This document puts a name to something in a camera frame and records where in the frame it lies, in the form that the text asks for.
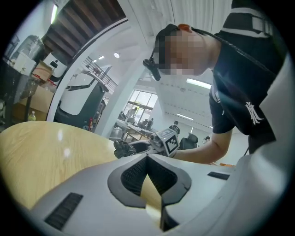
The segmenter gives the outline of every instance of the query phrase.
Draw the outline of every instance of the black railing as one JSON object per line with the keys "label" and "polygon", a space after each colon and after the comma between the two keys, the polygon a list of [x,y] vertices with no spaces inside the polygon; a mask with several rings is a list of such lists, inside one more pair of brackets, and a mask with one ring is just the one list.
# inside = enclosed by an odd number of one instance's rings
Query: black railing
{"label": "black railing", "polygon": [[103,82],[111,94],[115,91],[117,84],[90,57],[87,57],[82,64]]}

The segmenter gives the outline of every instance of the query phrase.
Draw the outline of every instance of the black earphone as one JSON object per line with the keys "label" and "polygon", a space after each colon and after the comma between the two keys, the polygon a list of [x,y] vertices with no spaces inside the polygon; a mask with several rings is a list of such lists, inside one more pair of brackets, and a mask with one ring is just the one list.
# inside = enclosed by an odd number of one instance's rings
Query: black earphone
{"label": "black earphone", "polygon": [[[166,28],[164,28],[163,30],[161,30],[157,37],[156,40],[158,40],[160,37],[165,37],[165,36],[169,36],[173,31],[175,30],[180,30],[176,25],[173,24],[169,24],[166,26]],[[207,31],[201,30],[201,29],[195,29],[192,28],[192,31],[199,33],[201,35],[208,35],[211,36],[212,38],[217,39],[218,41],[225,43],[227,45],[229,45],[230,47],[234,48],[236,52],[238,52],[240,55],[244,56],[245,58],[247,58],[248,60],[252,61],[255,65],[257,65],[258,67],[260,67],[261,69],[265,70],[266,72],[268,72],[270,74],[271,77],[275,78],[276,74],[273,73],[271,70],[269,70],[265,65],[263,65],[262,63],[260,63],[258,60],[256,60],[254,57],[250,56],[249,54],[245,53],[244,51],[242,51],[241,49],[239,49],[238,47],[236,47],[235,45],[231,44],[230,42],[227,42],[226,40],[219,38],[216,35],[213,35]],[[147,67],[151,74],[153,79],[155,79],[156,81],[159,81],[161,78],[161,75],[159,73],[158,70],[158,65],[155,64],[154,59],[153,59],[153,54],[154,54],[155,48],[153,49],[152,55],[149,59],[144,59],[143,60],[143,65],[145,67]]]}

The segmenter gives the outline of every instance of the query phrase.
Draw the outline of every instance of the man's arm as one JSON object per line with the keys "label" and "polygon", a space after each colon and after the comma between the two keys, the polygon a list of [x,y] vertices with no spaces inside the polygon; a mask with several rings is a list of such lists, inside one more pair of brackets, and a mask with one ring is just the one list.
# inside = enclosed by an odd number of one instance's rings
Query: man's arm
{"label": "man's arm", "polygon": [[212,135],[211,141],[202,147],[177,151],[174,159],[209,164],[222,158],[230,145],[232,130],[223,134]]}

